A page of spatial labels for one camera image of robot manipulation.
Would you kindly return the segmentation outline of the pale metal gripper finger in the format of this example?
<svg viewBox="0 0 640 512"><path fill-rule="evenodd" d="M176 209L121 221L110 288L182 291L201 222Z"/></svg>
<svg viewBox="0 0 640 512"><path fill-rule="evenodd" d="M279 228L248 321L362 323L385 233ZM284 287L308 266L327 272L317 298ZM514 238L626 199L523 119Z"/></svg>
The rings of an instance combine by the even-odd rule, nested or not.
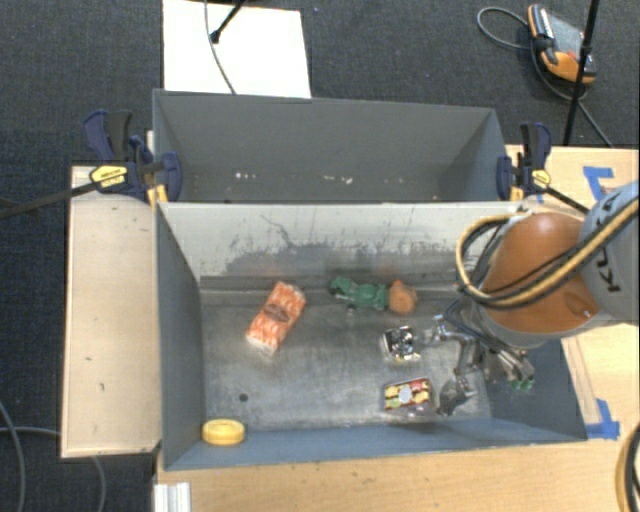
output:
<svg viewBox="0 0 640 512"><path fill-rule="evenodd" d="M466 403L477 394L463 375L457 375L449 379L441 388L438 395L438 414L444 417L451 416L454 410Z"/></svg>
<svg viewBox="0 0 640 512"><path fill-rule="evenodd" d="M432 327L425 332L425 347L436 346L445 342L457 342L461 345L466 345L474 341L472 336L457 330L450 330L446 324L447 321L443 315L435 315L432 318Z"/></svg>

